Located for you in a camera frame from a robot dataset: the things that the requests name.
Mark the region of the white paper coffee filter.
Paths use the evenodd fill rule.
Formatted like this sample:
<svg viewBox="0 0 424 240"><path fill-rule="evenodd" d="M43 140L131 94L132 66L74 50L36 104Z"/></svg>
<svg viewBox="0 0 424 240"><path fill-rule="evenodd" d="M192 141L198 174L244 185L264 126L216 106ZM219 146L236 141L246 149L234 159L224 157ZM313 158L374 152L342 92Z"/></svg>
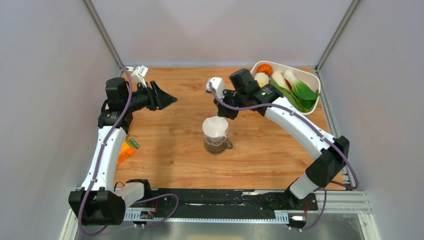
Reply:
<svg viewBox="0 0 424 240"><path fill-rule="evenodd" d="M229 123L224 117L208 117L202 123L202 131L209 138L220 138L228 133Z"/></svg>

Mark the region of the clear glass dripper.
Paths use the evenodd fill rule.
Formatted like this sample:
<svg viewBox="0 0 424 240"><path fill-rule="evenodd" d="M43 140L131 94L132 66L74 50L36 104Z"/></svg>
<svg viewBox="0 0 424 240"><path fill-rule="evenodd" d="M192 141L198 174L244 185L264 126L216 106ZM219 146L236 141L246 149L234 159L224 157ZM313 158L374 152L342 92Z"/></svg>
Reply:
<svg viewBox="0 0 424 240"><path fill-rule="evenodd" d="M229 148L232 148L233 147L233 143L229 139L229 136L230 136L230 133L228 131L225 132L221 136L208 136L208 135L205 135L204 142L207 145L219 146L219 145L224 144L224 145L229 146Z"/></svg>

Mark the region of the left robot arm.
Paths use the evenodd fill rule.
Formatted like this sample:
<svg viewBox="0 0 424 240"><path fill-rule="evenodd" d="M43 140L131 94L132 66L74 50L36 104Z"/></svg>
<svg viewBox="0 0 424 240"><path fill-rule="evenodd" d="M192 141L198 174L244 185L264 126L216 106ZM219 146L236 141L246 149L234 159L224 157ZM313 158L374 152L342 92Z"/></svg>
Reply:
<svg viewBox="0 0 424 240"><path fill-rule="evenodd" d="M122 77L106 81L107 99L98 117L97 142L92 162L79 190L71 191L68 203L81 226L120 225L127 208L134 203L147 207L153 193L146 179L129 180L114 190L114 179L121 147L127 139L133 112L163 110L177 98L163 91L155 81L137 84L136 91Z"/></svg>

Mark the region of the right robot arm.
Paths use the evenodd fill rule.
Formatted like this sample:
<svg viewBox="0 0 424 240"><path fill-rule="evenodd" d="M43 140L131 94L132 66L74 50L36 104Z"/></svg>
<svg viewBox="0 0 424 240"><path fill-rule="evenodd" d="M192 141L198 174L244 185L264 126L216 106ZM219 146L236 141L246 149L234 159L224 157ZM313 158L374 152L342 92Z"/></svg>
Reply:
<svg viewBox="0 0 424 240"><path fill-rule="evenodd" d="M219 77L210 78L206 84L206 91L214 96L218 116L233 120L240 111L256 111L286 130L313 158L305 172L289 185L285 195L289 208L300 208L308 194L325 188L348 165L350 142L344 136L334 137L319 129L275 86L259 86L246 68L232 73L229 79L234 90L227 89Z"/></svg>

